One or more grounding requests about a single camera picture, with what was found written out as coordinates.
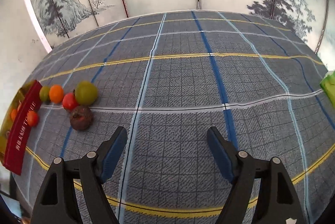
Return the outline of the green round fruit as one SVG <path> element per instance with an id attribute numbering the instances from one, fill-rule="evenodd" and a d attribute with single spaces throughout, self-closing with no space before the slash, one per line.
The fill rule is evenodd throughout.
<path id="1" fill-rule="evenodd" d="M 97 87 L 89 81 L 81 81 L 74 89 L 74 96 L 79 105 L 91 106 L 98 95 Z"/>

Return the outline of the red and gold tray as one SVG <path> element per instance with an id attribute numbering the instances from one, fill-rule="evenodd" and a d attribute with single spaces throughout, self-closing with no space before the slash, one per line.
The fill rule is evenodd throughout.
<path id="1" fill-rule="evenodd" d="M 24 154 L 32 127 L 27 124 L 27 113 L 38 112 L 42 101 L 39 91 L 42 85 L 37 80 L 25 83 L 16 93 L 5 114 L 1 125 L 1 163 L 3 166 L 21 175 Z M 18 110 L 15 121 L 11 121 L 11 111 Z"/>

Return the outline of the dark brown fruit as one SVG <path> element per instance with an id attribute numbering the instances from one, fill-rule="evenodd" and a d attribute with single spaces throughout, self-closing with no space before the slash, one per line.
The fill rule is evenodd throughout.
<path id="1" fill-rule="evenodd" d="M 70 125 L 76 131 L 85 131 L 94 121 L 94 114 L 89 107 L 77 106 L 70 113 Z"/>

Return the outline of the orange fruit in tray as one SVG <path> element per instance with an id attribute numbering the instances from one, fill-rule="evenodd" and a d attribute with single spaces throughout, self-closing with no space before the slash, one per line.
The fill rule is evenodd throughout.
<path id="1" fill-rule="evenodd" d="M 11 121 L 12 121 L 12 122 L 15 121 L 15 118 L 16 118 L 17 114 L 18 114 L 18 110 L 14 108 L 14 109 L 11 111 L 11 114 L 10 114 L 10 117 L 11 117 Z"/>

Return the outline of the red tomato fruit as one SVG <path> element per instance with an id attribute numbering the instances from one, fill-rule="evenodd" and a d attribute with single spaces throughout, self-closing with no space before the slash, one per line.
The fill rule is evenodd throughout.
<path id="1" fill-rule="evenodd" d="M 73 92 L 64 95 L 62 106 L 68 112 L 72 112 L 78 106 L 78 102 L 76 101 L 76 97 Z"/>

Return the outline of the small green fruit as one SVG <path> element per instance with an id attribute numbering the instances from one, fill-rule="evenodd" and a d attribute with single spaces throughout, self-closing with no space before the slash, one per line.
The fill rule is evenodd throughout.
<path id="1" fill-rule="evenodd" d="M 49 91 L 50 87 L 49 86 L 43 86 L 40 91 L 39 91 L 39 97 L 42 102 L 49 102 Z"/>

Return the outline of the green packet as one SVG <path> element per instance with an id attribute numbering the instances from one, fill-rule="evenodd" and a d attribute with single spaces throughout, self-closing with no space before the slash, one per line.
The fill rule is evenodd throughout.
<path id="1" fill-rule="evenodd" d="M 321 80 L 320 87 L 326 93 L 332 106 L 335 108 L 335 72 L 328 71 L 328 73 Z"/>

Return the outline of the blue plaid tablecloth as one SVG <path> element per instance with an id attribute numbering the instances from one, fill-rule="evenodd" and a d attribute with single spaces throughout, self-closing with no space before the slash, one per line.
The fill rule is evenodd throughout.
<path id="1" fill-rule="evenodd" d="M 42 106 L 14 181 L 32 207 L 54 158 L 80 158 L 122 126 L 127 146 L 104 184 L 121 223 L 214 223 L 231 188 L 206 142 L 214 126 L 255 158 L 279 157 L 314 223 L 334 194 L 326 72 L 288 27 L 253 15 L 160 13 L 89 31 L 30 79 L 65 92 L 91 81 L 94 122 L 78 132 L 60 105 Z"/>

